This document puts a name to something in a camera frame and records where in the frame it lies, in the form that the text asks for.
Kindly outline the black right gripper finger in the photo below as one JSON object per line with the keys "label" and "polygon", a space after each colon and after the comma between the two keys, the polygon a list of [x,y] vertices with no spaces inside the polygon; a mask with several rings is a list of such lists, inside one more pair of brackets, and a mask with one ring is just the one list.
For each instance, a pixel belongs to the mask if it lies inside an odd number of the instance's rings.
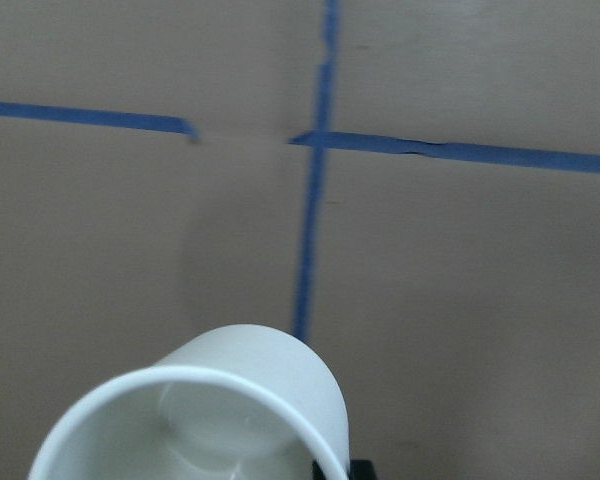
{"label": "black right gripper finger", "polygon": [[[312,463],[312,479],[326,480],[324,472],[320,465],[314,461]],[[356,459],[350,461],[350,466],[347,474],[348,480],[377,480],[378,476],[374,464],[370,460]]]}

